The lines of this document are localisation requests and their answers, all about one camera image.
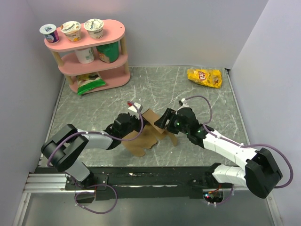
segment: white wall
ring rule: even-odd
[[[291,185],[274,190],[285,226],[301,220],[300,9],[299,0],[269,0],[230,71],[251,142],[278,147],[293,165]]]
[[[0,224],[12,224],[60,88],[40,22],[24,0],[0,2]]]
[[[130,65],[232,68],[268,0],[28,0],[44,23],[116,19]]]

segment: red logo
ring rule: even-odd
[[[201,81],[206,80],[205,73],[204,72],[198,72],[198,78]]]

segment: marble tabletop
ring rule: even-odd
[[[66,82],[51,127],[50,137],[67,123],[83,130],[103,130],[119,113],[127,112],[127,101],[140,102],[144,110],[157,114],[167,107],[178,109],[178,100],[192,95],[207,97],[212,105],[213,119],[209,124],[226,137],[246,143],[242,122],[223,71],[220,89],[200,86],[187,79],[186,66],[130,67],[131,79],[123,87],[94,92],[83,96],[73,93]],[[199,122],[209,118],[207,103],[201,98],[189,100]],[[210,166],[215,162],[235,165],[223,156],[196,146],[184,134],[176,135],[174,147],[166,138],[158,141],[143,157],[134,157],[123,145],[113,150],[86,149],[79,156],[87,166]],[[40,162],[46,166],[46,158]]]

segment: yellow chip bag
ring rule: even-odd
[[[203,86],[220,88],[222,85],[222,73],[217,69],[188,69],[187,78]]]

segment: brown cardboard box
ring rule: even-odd
[[[162,140],[166,136],[169,136],[174,146],[177,145],[177,138],[174,134],[154,125],[155,121],[160,118],[156,113],[149,109],[143,114],[143,117],[149,122],[149,124],[145,125],[140,136],[132,141],[121,142],[134,156],[144,156],[144,149],[151,149],[151,147],[157,143],[157,139]],[[138,132],[133,131],[126,135],[124,139],[134,138],[137,134]]]

